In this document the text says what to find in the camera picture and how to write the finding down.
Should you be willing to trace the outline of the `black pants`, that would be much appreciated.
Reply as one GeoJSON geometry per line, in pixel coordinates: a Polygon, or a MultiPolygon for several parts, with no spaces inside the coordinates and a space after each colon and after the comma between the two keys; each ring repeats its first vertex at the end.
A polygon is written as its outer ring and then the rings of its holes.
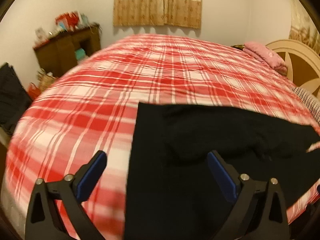
{"type": "Polygon", "coordinates": [[[234,107],[140,103],[125,239],[289,239],[319,179],[319,134],[234,107]]]}

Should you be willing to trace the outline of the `striped pillow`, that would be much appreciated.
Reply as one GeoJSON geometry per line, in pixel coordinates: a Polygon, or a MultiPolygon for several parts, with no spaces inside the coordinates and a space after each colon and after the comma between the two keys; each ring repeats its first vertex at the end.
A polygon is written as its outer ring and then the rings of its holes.
{"type": "Polygon", "coordinates": [[[320,102],[306,89],[302,87],[293,87],[293,92],[300,98],[302,103],[307,107],[313,118],[320,124],[320,102]]]}

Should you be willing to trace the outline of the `red white plaid bedspread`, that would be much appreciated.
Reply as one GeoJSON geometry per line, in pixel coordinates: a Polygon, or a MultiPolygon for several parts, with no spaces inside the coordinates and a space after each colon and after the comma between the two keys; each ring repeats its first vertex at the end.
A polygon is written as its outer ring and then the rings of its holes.
{"type": "Polygon", "coordinates": [[[290,80],[229,46],[169,35],[125,37],[59,78],[24,113],[7,151],[1,206],[23,236],[36,179],[62,179],[104,150],[107,169],[84,208],[105,237],[121,239],[140,102],[232,106],[318,131],[292,88],[290,80]]]}

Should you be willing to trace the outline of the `black folding chair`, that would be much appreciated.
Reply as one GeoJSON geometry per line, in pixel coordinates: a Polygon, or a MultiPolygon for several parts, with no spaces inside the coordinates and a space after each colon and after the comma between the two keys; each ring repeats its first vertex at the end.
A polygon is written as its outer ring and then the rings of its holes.
{"type": "Polygon", "coordinates": [[[13,66],[7,62],[1,66],[0,78],[1,128],[12,136],[32,99],[23,88],[13,66]]]}

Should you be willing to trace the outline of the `cream round headboard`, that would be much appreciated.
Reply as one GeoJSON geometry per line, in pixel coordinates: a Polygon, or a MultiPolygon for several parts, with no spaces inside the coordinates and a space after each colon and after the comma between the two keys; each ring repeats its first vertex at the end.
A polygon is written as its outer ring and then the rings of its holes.
{"type": "Polygon", "coordinates": [[[319,55],[296,40],[277,40],[266,45],[285,61],[287,78],[319,98],[319,55]]]}

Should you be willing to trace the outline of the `pink folded blanket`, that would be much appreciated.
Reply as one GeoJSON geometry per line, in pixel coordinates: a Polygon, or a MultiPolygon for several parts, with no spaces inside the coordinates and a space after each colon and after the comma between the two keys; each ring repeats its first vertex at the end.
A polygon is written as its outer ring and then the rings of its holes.
{"type": "Polygon", "coordinates": [[[288,67],[285,61],[273,50],[258,42],[244,43],[243,51],[260,63],[268,65],[270,68],[283,76],[287,76],[288,67]]]}

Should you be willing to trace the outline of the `dark wooden desk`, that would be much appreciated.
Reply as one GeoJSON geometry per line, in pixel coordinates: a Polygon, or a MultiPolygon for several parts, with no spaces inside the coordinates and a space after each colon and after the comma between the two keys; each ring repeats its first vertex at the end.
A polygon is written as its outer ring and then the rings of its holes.
{"type": "Polygon", "coordinates": [[[94,23],[75,31],[64,31],[49,41],[34,47],[40,68],[61,77],[78,65],[76,51],[83,49],[87,56],[101,49],[100,25],[94,23]]]}

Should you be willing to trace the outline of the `teal box under desk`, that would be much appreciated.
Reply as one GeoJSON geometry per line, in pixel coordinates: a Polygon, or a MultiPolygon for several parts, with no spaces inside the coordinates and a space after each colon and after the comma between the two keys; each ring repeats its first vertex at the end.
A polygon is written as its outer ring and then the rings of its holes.
{"type": "Polygon", "coordinates": [[[81,61],[86,57],[86,52],[84,49],[80,48],[75,51],[75,58],[77,61],[81,61]]]}

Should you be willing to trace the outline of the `beige side curtain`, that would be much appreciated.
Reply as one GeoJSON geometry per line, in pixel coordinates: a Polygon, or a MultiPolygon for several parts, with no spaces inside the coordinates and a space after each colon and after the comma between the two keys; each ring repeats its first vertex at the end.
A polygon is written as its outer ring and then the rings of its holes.
{"type": "Polygon", "coordinates": [[[289,39],[300,41],[319,54],[319,31],[299,0],[291,0],[289,39]]]}

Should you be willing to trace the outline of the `white greeting card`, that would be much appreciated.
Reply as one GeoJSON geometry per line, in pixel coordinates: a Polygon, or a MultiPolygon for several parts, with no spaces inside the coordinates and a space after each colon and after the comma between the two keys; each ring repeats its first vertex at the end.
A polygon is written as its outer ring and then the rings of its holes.
{"type": "Polygon", "coordinates": [[[45,41],[47,39],[47,34],[42,27],[37,28],[35,34],[39,41],[45,41]]]}

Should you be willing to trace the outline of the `red gift bag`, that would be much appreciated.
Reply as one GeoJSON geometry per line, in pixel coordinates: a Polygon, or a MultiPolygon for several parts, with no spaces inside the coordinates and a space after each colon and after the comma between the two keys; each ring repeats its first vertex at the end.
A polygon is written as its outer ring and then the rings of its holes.
{"type": "Polygon", "coordinates": [[[77,11],[67,12],[55,18],[55,24],[67,31],[74,31],[79,23],[79,14],[77,11]]]}

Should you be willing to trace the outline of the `beige patterned window curtain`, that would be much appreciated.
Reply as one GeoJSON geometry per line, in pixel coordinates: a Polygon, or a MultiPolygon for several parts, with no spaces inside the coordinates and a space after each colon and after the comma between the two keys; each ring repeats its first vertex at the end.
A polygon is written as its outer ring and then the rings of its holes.
{"type": "Polygon", "coordinates": [[[115,27],[163,26],[200,29],[202,0],[114,0],[115,27]]]}

